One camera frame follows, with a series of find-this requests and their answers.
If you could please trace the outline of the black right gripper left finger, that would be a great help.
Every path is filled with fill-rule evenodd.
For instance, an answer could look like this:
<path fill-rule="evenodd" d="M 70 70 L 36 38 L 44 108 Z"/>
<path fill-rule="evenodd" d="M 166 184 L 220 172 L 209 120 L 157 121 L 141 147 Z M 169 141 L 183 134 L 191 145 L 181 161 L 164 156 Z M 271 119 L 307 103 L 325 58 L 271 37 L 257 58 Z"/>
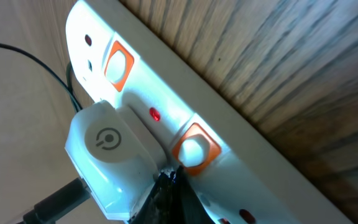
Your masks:
<path fill-rule="evenodd" d="M 166 224 L 172 205 L 173 174 L 161 173 L 148 194 L 140 211 L 129 220 L 130 224 Z"/>

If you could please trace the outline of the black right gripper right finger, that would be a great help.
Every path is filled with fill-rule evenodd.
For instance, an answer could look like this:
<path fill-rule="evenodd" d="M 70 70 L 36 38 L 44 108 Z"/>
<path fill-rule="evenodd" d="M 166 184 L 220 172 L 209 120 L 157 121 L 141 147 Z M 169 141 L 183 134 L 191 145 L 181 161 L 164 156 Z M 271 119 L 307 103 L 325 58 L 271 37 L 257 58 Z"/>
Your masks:
<path fill-rule="evenodd" d="M 214 224 L 191 187 L 182 166 L 176 170 L 173 181 L 171 223 Z"/>

